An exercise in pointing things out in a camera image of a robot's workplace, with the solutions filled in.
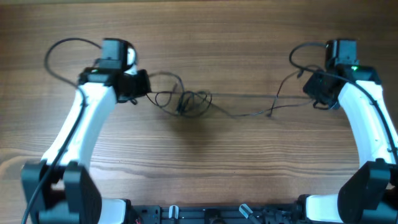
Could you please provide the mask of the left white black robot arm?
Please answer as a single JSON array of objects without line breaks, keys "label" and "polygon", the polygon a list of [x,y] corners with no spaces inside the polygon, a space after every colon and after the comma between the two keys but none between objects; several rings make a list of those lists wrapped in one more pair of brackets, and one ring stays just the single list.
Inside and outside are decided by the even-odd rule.
[{"label": "left white black robot arm", "polygon": [[77,82],[56,74],[49,65],[50,54],[62,44],[48,49],[46,71],[76,89],[72,108],[50,148],[40,162],[26,163],[21,182],[27,206],[22,223],[142,223],[127,199],[103,198],[88,172],[101,128],[118,103],[150,93],[149,76],[137,69],[137,52],[126,41],[105,38],[101,57],[85,68]]}]

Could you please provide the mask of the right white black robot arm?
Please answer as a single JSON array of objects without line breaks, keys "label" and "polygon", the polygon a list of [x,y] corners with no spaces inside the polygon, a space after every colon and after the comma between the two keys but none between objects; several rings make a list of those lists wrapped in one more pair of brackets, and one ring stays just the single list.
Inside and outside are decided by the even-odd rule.
[{"label": "right white black robot arm", "polygon": [[358,150],[359,169],[337,194],[303,195],[307,223],[397,223],[397,132],[375,68],[360,65],[357,43],[335,39],[324,48],[325,66],[292,65],[312,76],[303,92],[318,110],[342,108]]}]

